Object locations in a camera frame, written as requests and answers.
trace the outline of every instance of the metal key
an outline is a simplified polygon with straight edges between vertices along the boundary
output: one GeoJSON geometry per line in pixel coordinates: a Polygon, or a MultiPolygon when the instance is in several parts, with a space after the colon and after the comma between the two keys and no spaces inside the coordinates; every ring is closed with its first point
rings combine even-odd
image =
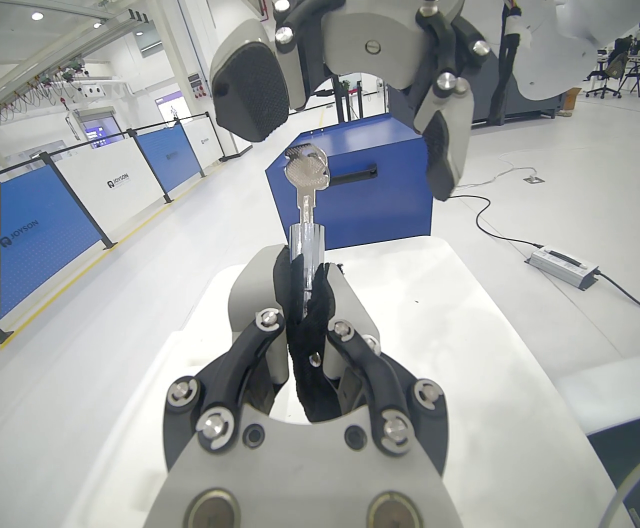
{"type": "Polygon", "coordinates": [[[289,147],[284,155],[289,159],[285,176],[298,191],[300,223],[313,223],[316,191],[326,189],[330,181],[326,154],[321,148],[305,143],[289,147]]]}

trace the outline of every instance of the robotic hand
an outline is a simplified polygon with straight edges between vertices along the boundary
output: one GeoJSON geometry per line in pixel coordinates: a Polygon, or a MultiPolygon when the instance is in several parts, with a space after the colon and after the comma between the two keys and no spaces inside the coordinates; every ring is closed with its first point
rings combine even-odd
{"type": "Polygon", "coordinates": [[[211,65],[218,124],[264,140],[332,74],[367,72],[401,90],[424,137],[433,195],[446,200],[464,169],[473,94],[461,73],[490,52],[463,0],[278,0],[275,44],[256,19],[238,25],[211,65]]]}
{"type": "Polygon", "coordinates": [[[301,294],[286,246],[261,250],[240,274],[228,304],[233,345],[168,391],[170,472],[145,526],[460,528],[441,479],[440,387],[381,352],[335,264],[319,266],[305,317],[301,294]],[[288,378],[287,345],[312,426],[269,417],[288,378]]]}

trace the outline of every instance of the white floor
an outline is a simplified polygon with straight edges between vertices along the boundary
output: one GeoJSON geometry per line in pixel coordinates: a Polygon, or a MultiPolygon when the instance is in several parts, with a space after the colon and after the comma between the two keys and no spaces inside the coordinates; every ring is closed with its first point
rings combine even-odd
{"type": "MultiPolygon", "coordinates": [[[[365,98],[365,109],[381,99],[365,98]]],[[[484,217],[505,236],[597,262],[636,296],[640,100],[585,99],[573,117],[473,133],[463,184],[516,165],[465,193],[493,201],[484,217]]],[[[333,108],[292,116],[119,244],[0,353],[0,525],[56,527],[106,435],[170,332],[182,328],[211,278],[285,241],[265,167],[301,131],[336,122],[333,108]]],[[[437,203],[433,235],[451,244],[552,381],[640,356],[640,307],[600,281],[586,292],[523,263],[527,246],[474,224],[482,200],[437,203]]]]}

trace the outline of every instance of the joyson logo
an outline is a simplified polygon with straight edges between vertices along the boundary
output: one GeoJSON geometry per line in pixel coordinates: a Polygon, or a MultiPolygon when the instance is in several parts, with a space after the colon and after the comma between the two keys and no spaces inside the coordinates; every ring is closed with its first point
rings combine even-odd
{"type": "Polygon", "coordinates": [[[0,245],[3,248],[8,248],[9,246],[13,245],[13,242],[16,239],[24,236],[27,232],[29,232],[32,229],[35,229],[37,226],[39,226],[39,223],[37,220],[33,220],[28,224],[23,225],[21,228],[18,228],[15,231],[12,231],[11,233],[9,233],[9,236],[0,237],[0,245]]]}
{"type": "Polygon", "coordinates": [[[107,185],[109,186],[110,189],[113,189],[114,187],[120,187],[121,185],[124,185],[128,181],[129,181],[129,175],[124,173],[122,176],[118,176],[113,180],[107,181],[107,185]]]}

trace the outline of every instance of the blue cabinet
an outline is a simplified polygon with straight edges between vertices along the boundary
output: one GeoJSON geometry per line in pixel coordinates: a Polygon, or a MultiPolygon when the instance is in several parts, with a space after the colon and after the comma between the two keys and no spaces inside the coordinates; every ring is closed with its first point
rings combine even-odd
{"type": "MultiPolygon", "coordinates": [[[[431,233],[427,148],[409,127],[384,114],[304,132],[291,145],[301,143],[320,147],[329,160],[332,184],[316,194],[314,211],[325,226],[326,249],[431,233]]],[[[300,213],[286,164],[280,154],[266,173],[288,234],[300,213]]]]}

